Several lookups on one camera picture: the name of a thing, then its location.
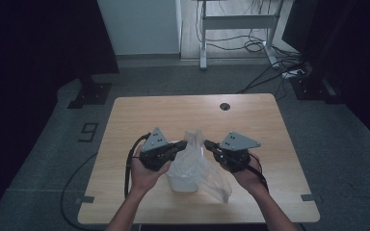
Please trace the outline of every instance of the plastic bag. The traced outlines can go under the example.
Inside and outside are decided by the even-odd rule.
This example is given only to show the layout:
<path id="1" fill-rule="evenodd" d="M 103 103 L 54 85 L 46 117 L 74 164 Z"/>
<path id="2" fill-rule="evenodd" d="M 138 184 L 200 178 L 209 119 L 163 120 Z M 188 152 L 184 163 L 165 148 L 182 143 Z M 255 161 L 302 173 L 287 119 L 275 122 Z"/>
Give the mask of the plastic bag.
<path id="1" fill-rule="evenodd" d="M 174 191 L 194 192 L 202 189 L 211 196 L 227 203 L 232 188 L 218 165 L 203 157 L 204 138 L 200 131 L 186 132 L 185 150 L 178 152 L 167 176 Z"/>

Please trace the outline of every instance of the white metal desk frame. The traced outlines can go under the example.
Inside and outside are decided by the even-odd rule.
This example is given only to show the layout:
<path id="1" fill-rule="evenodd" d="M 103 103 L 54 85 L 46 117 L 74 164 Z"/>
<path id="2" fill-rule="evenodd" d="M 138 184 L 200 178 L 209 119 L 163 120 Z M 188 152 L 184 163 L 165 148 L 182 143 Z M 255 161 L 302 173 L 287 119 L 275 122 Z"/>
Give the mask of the white metal desk frame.
<path id="1" fill-rule="evenodd" d="M 281 7 L 284 0 L 279 0 L 275 14 L 261 15 L 232 15 L 232 16 L 206 16 L 206 1 L 202 8 L 202 40 L 200 43 L 200 69 L 206 69 L 206 31 L 207 30 L 226 30 L 226 29 L 270 29 L 267 41 L 263 41 L 264 50 L 273 68 L 279 68 L 272 48 L 273 38 L 275 37 L 278 19 L 280 18 Z"/>

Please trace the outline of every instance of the forearm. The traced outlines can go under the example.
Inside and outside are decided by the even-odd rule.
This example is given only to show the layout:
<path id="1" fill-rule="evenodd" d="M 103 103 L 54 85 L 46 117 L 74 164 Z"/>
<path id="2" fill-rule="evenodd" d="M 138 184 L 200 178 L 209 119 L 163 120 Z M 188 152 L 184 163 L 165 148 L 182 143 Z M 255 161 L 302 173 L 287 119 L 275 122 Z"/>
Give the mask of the forearm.
<path id="1" fill-rule="evenodd" d="M 256 200 L 270 231 L 297 231 L 296 225 L 278 207 L 264 187 L 256 187 L 249 193 Z"/>
<path id="2" fill-rule="evenodd" d="M 144 192 L 131 191 L 122 202 L 119 210 L 114 215 L 106 231 L 129 231 L 131 230 L 138 206 L 144 198 Z"/>

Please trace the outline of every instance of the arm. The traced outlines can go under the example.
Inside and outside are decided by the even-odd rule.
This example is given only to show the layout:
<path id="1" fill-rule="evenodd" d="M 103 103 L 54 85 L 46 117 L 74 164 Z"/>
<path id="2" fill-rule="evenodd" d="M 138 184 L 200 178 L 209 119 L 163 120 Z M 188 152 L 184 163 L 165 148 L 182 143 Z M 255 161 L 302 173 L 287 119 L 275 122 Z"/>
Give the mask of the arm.
<path id="1" fill-rule="evenodd" d="M 256 169 L 260 169 L 258 162 L 254 158 L 251 158 L 250 165 Z M 255 174 L 245 169 L 233 173 L 233 176 L 256 200 L 270 231 L 297 231 L 296 225 L 291 222 L 287 215 L 285 215 L 280 207 L 278 207 Z"/>
<path id="2" fill-rule="evenodd" d="M 140 155 L 141 146 L 134 157 Z M 131 190 L 122 202 L 106 231 L 129 231 L 137 213 L 138 206 L 146 193 L 157 183 L 158 178 L 168 171 L 171 162 L 166 162 L 159 171 L 146 169 L 138 158 L 133 158 L 131 167 Z"/>

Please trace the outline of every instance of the wooden table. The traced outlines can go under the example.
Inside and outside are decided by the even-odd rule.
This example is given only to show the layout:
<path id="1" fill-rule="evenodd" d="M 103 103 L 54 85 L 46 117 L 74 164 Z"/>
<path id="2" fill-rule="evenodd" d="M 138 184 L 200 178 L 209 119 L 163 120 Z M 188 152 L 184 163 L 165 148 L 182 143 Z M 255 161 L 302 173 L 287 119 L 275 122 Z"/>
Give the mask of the wooden table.
<path id="1" fill-rule="evenodd" d="M 220 108 L 230 105 L 228 111 Z M 235 131 L 261 142 L 252 149 L 263 166 L 270 193 L 294 222 L 315 222 L 320 218 L 293 144 L 271 94 L 188 95 L 118 98 L 92 170 L 78 220 L 85 224 L 108 223 L 124 200 L 125 160 L 141 135 L 159 127 L 169 141 L 182 140 L 185 131 L 201 130 L 211 141 L 222 141 Z M 205 157 L 216 163 L 212 153 Z M 233 193 L 227 204 L 204 191 L 173 192 L 166 175 L 144 198 L 135 223 L 245 223 L 264 222 L 254 199 L 223 171 Z"/>

